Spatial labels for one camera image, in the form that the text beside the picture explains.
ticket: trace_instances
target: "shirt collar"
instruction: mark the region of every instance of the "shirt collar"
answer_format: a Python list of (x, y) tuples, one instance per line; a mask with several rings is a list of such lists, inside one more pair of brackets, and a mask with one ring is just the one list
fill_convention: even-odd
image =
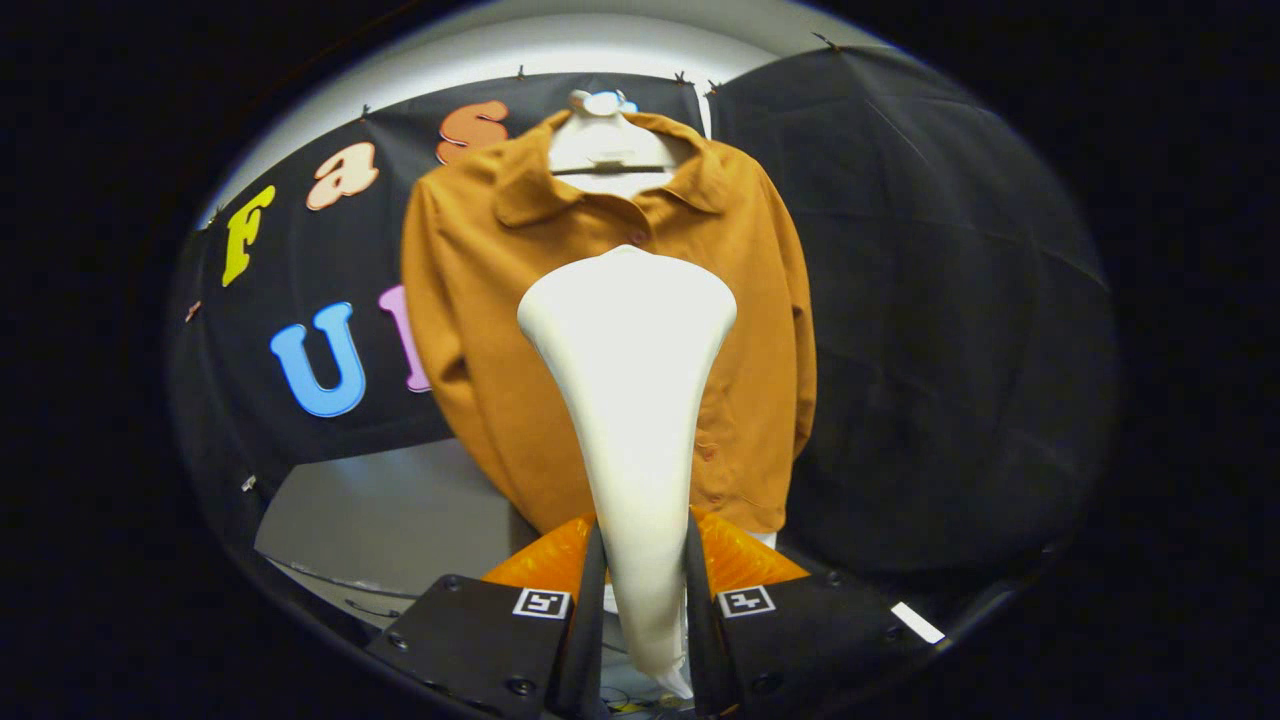
[[(513, 138), (498, 169), (494, 215), (508, 227), (549, 218), (577, 202), (585, 193), (550, 173), (552, 133), (568, 120), (561, 110)], [(689, 141), (694, 152), (663, 190), (705, 213), (724, 211), (724, 176), (708, 141), (694, 128), (653, 113), (623, 113), (636, 127)]]

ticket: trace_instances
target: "white label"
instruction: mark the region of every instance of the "white label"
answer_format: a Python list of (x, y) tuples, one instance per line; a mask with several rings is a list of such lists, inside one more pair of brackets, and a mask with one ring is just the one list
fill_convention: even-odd
[(892, 612), (893, 615), (897, 615), (899, 619), (902, 620), (902, 623), (906, 623), (908, 628), (911, 628), (911, 630), (915, 634), (924, 638), (924, 642), (929, 644), (936, 644), (938, 641), (946, 637), (942, 634), (941, 630), (929, 624), (928, 620), (920, 618), (920, 615), (916, 611), (908, 607), (905, 602), (899, 602), (897, 605), (895, 605)]

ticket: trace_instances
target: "screw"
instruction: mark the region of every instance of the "screw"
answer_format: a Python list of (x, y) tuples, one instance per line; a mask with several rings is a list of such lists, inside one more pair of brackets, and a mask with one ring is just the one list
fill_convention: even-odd
[(751, 692), (758, 694), (769, 694), (782, 685), (782, 675), (777, 673), (765, 673), (759, 678), (751, 680)]
[(532, 692), (536, 688), (538, 688), (538, 685), (532, 684), (531, 682), (529, 682), (529, 680), (526, 680), (524, 678), (512, 678), (512, 679), (507, 680), (507, 689), (511, 691), (511, 692), (513, 692), (513, 693), (516, 693), (516, 694), (518, 694), (518, 696), (532, 694)]

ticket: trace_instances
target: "mustard collared shirt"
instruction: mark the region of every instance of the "mustard collared shirt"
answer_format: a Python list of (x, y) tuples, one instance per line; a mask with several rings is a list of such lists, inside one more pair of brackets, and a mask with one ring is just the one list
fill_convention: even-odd
[(649, 113), (626, 119), (689, 141), (660, 188), (625, 199), (550, 174), (562, 110), (415, 183), (402, 274), (413, 341), (458, 441), (539, 532), (594, 510), (573, 423), (516, 309), (547, 273), (623, 243), (699, 265), (737, 301), (707, 379), (690, 502), (771, 533), (817, 396), (809, 277), (795, 225), (749, 155)]

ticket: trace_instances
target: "clip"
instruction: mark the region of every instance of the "clip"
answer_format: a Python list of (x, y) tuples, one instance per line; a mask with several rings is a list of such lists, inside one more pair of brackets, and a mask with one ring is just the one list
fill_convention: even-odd
[(827, 45), (829, 45), (829, 46), (831, 46), (831, 49), (832, 49), (832, 50), (835, 50), (836, 53), (840, 53), (840, 46), (838, 46), (838, 45), (836, 45), (835, 42), (832, 42), (832, 41), (829, 41), (829, 40), (827, 40), (826, 37), (823, 37), (823, 36), (818, 35), (817, 32), (815, 32), (815, 33), (813, 33), (813, 36), (814, 36), (814, 37), (817, 37), (818, 40), (820, 40), (820, 41), (826, 42)]

